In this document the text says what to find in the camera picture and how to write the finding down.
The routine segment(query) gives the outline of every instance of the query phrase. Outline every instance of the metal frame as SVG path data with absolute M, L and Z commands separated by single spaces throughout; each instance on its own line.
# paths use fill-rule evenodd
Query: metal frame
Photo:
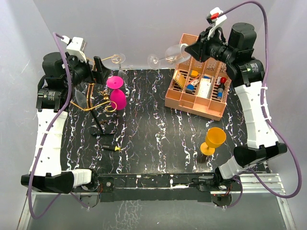
M 279 192 L 280 194 L 285 194 L 285 190 L 283 187 L 283 183 L 277 173 L 259 173 L 259 177 L 265 184 L 275 192 Z M 252 174 L 242 174 L 240 175 L 240 179 L 243 185 L 243 193 L 244 194 L 252 194 L 252 193 L 269 193 L 257 180 L 257 178 Z M 223 194 L 224 191 L 211 191 L 211 194 Z M 33 191 L 32 192 L 32 205 L 35 203 L 36 196 L 43 195 L 51 195 L 53 193 L 40 193 Z M 81 192 L 75 193 L 76 195 L 97 195 L 97 192 Z M 27 205 L 27 198 L 25 201 L 25 206 L 22 211 L 19 224 L 17 230 L 25 230 L 29 224 L 30 220 L 30 211 L 29 206 Z M 296 230 L 291 211 L 289 209 L 288 203 L 286 199 L 277 197 L 277 201 L 279 204 L 279 208 L 281 210 L 281 214 L 283 216 L 283 220 L 287 230 Z

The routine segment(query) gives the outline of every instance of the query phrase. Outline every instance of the clear wine glass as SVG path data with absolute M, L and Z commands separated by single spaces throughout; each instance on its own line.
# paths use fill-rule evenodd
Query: clear wine glass
M 185 47 L 188 44 L 177 44 L 174 46 L 169 47 L 165 52 L 164 58 L 158 58 L 155 54 L 150 54 L 147 58 L 147 62 L 150 68 L 152 69 L 159 69 L 161 66 L 161 61 L 165 60 L 168 64 L 179 64 L 189 60 L 191 57 L 190 54 L 185 52 Z

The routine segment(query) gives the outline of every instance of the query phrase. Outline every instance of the yellow sponge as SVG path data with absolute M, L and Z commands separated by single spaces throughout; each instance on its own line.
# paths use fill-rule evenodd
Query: yellow sponge
M 197 72 L 197 71 L 195 71 L 195 70 L 191 70 L 191 72 L 190 72 L 190 76 L 191 76 L 191 77 L 193 77 L 193 78 L 195 78 L 195 77 L 197 77 L 197 76 L 198 76 L 198 72 Z

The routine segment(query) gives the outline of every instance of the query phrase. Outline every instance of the marble pattern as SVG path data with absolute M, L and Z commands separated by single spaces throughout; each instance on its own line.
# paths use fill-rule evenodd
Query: marble pattern
M 124 89 L 127 106 L 117 113 L 113 135 L 92 137 L 89 129 L 95 126 L 94 119 L 89 112 L 71 105 L 63 131 L 62 169 L 94 168 L 98 173 L 196 173 L 212 172 L 225 163 L 233 148 L 247 141 L 242 108 L 234 89 L 228 93 L 221 121 L 209 120 L 164 106 L 173 73 L 173 69 L 127 71 Z M 93 94 L 93 105 L 103 100 L 97 93 L 100 90 L 102 86 Z M 111 116 L 102 107 L 95 112 L 100 120 Z M 199 148 L 211 127 L 222 128 L 227 139 L 213 156 L 205 157 Z M 102 144 L 118 145 L 121 151 L 102 149 Z M 263 165 L 256 170 L 264 171 Z

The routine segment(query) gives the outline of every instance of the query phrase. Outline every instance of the gray floor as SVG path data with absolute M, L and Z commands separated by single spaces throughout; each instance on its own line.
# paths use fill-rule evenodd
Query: gray floor
M 35 212 L 52 199 L 37 195 Z M 28 230 L 284 230 L 278 202 L 271 194 L 243 194 L 226 211 L 195 201 L 121 201 L 99 203 L 87 211 L 70 195 L 62 195 L 39 220 L 30 219 Z

